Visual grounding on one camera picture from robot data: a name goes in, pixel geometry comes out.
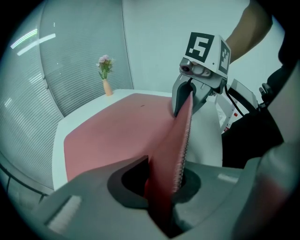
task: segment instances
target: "green leaf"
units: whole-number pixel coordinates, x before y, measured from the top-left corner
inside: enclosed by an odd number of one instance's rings
[[[106,71],[106,69],[103,69],[102,76],[104,77],[103,79],[107,78],[107,71]]]
[[[100,77],[101,77],[101,78],[102,78],[102,80],[103,80],[104,78],[103,78],[103,76],[102,76],[102,74],[101,74],[100,72],[99,72],[99,75],[100,75]]]

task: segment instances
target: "flower vase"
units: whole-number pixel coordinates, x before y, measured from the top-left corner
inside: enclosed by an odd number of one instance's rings
[[[102,82],[103,82],[103,88],[104,88],[106,95],[107,96],[112,95],[113,91],[112,91],[111,86],[109,85],[107,79],[103,79]]]

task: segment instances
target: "pink fabric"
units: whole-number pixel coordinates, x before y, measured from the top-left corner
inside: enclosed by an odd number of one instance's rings
[[[155,149],[149,161],[149,178],[145,185],[149,214],[167,235],[171,220],[171,198],[181,187],[192,110],[191,92],[174,120],[170,132]]]
[[[151,157],[173,121],[170,97],[132,94],[110,105],[66,136],[68,181],[124,159]]]

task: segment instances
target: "window blinds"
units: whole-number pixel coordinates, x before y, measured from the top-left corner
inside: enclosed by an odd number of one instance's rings
[[[1,61],[0,152],[19,171],[53,188],[52,148],[61,117],[43,84],[38,45],[32,45],[38,40],[40,11],[23,22]]]
[[[121,0],[47,2],[40,45],[46,80],[64,116],[104,94],[96,63],[115,59],[108,81],[114,89],[132,89],[125,46]]]

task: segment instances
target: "table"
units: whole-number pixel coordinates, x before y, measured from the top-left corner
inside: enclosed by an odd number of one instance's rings
[[[109,97],[102,95],[76,109],[59,121],[52,151],[54,190],[57,190],[68,182],[64,156],[64,140],[66,136],[96,113],[134,93],[164,97],[172,96],[171,93],[157,91],[115,90],[113,95]],[[208,102],[193,115],[189,148],[191,151],[187,154],[188,161],[198,162],[201,159],[200,162],[203,164],[222,166],[220,124],[213,99],[209,98]]]

